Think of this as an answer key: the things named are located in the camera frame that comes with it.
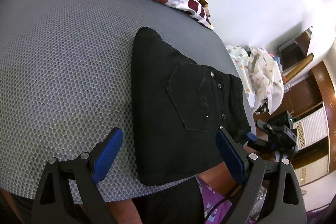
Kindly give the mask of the purple patterned clothing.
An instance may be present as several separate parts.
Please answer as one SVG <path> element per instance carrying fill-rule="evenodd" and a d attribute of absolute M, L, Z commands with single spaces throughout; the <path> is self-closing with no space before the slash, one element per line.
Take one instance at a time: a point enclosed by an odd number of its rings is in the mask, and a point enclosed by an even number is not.
<path fill-rule="evenodd" d="M 224 200 L 225 197 L 223 197 L 220 193 L 214 190 L 200 177 L 197 176 L 196 179 L 203 199 L 205 223 L 221 223 L 223 218 L 228 213 L 232 202 L 228 199 Z"/>

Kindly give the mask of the grey honeycomb mattress pad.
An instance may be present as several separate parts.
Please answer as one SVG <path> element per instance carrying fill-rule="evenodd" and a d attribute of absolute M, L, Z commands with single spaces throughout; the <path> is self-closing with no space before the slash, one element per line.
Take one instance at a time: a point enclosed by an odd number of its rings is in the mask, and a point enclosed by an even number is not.
<path fill-rule="evenodd" d="M 1 0 L 1 188 L 32 199 L 49 158 L 89 152 L 111 129 L 122 147 L 98 184 L 106 202 L 164 190 L 136 172 L 131 50 L 149 27 L 192 58 L 237 75 L 212 30 L 152 0 Z"/>

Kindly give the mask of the black denim pants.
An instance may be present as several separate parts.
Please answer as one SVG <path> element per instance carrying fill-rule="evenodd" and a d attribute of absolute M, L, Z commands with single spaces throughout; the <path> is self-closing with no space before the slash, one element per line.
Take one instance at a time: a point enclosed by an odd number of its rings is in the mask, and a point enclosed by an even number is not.
<path fill-rule="evenodd" d="M 241 80 L 199 65 L 140 28 L 131 57 L 135 162 L 140 183 L 163 185 L 222 162 L 215 143 L 221 128 L 245 144 L 251 131 Z"/>

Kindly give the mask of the white dotted cloth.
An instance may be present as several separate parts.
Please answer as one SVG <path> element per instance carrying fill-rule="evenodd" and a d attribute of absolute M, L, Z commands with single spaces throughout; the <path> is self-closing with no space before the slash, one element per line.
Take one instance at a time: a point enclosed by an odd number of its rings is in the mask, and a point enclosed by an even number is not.
<path fill-rule="evenodd" d="M 284 97 L 284 82 L 278 63 L 263 48 L 226 46 L 252 111 L 266 107 L 273 114 Z"/>

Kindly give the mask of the brown wooden cabinet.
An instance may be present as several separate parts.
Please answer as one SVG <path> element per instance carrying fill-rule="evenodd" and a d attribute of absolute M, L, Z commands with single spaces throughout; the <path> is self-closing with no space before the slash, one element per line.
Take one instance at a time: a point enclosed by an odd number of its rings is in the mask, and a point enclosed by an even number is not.
<path fill-rule="evenodd" d="M 290 157 L 300 185 L 335 170 L 335 90 L 323 57 L 332 46 L 314 27 L 278 47 L 284 65 L 284 93 L 273 113 L 254 114 L 254 120 L 287 125 L 297 135 L 297 152 Z"/>

